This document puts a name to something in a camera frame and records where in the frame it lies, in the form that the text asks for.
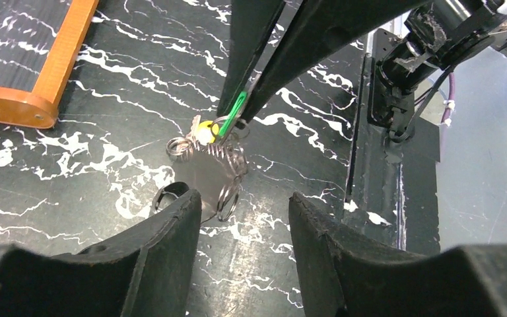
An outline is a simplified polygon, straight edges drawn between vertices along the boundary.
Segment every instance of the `spiral metal coil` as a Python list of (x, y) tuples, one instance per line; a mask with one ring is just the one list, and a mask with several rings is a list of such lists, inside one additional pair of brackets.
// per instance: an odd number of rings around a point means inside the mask
[[(219, 221), (227, 221), (236, 210), (240, 197), (240, 184), (248, 173), (248, 162), (244, 150), (238, 144), (236, 144), (236, 147), (230, 144), (221, 145), (216, 143), (202, 145), (198, 141), (183, 137), (173, 138), (166, 144), (166, 153), (176, 162), (189, 162), (195, 152), (205, 153), (219, 162), (226, 161), (234, 175), (232, 183), (225, 184), (222, 187), (216, 207), (216, 215)], [(231, 200), (230, 210), (224, 215), (222, 212)]]

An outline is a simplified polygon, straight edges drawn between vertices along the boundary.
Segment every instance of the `keychain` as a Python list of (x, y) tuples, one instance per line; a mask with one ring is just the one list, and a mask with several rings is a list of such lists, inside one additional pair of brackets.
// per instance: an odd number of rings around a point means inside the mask
[[(191, 131), (185, 137), (175, 137), (166, 144), (166, 154), (174, 162), (176, 174), (172, 184), (186, 184), (201, 194), (204, 223), (217, 216), (219, 221), (227, 221), (236, 209), (240, 197), (240, 184), (248, 173), (248, 162), (240, 141), (250, 134), (247, 123), (240, 119), (247, 97), (242, 92), (231, 112), (214, 121), (201, 122), (201, 116), (193, 118)], [(240, 137), (233, 132), (237, 122), (247, 129)], [(153, 202), (153, 212), (158, 212), (159, 201), (165, 194), (175, 196), (170, 186), (161, 188)]]

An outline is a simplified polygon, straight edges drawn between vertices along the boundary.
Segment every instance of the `orange wooden tray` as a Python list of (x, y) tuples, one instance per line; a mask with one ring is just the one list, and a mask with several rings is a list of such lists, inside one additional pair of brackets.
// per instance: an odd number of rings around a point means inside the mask
[(0, 123), (53, 127), (98, 0), (73, 0), (31, 92), (0, 87)]

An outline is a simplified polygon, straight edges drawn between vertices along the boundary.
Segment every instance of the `tabletop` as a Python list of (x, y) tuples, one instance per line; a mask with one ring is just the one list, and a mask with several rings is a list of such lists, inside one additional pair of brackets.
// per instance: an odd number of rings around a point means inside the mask
[[(298, 3), (287, 3), (268, 51)], [(22, 31), (28, 20), (49, 26), (28, 11), (0, 11), (0, 25)], [(149, 217), (155, 193), (175, 177), (166, 142), (187, 134), (195, 115), (215, 118), (229, 23), (229, 0), (101, 1), (56, 126), (0, 125), (0, 243), (76, 253)], [(37, 30), (58, 30), (47, 26)], [(0, 41), (25, 54), (51, 45), (8, 29)], [(311, 68), (252, 122), (238, 208), (227, 223), (201, 227), (190, 316), (304, 315), (288, 199), (300, 192), (342, 218), (363, 49), (356, 41)]]

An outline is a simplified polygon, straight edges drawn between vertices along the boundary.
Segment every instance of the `yellow tag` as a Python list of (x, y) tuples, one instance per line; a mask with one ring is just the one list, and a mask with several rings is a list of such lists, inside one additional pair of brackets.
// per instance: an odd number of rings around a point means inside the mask
[(215, 126), (213, 126), (213, 132), (211, 133), (212, 125), (213, 125), (212, 121), (204, 121), (201, 122), (197, 127), (197, 131), (195, 132), (195, 138), (201, 144), (206, 145), (208, 143), (215, 142), (215, 137), (213, 137), (213, 133), (215, 135), (219, 134), (219, 125), (215, 124)]

